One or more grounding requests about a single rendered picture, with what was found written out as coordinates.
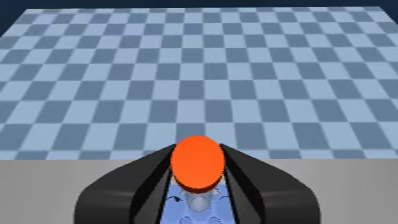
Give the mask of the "orange oval object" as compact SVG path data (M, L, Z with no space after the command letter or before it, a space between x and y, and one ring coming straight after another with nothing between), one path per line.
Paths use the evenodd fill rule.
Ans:
M187 137L173 150L171 171L185 192L189 208L196 212L210 208L224 167L224 151L215 140L207 136Z

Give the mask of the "light blue tube rack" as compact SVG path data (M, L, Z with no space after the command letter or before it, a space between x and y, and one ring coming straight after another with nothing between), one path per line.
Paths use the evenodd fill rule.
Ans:
M226 181L196 194L171 180L160 224L237 224Z

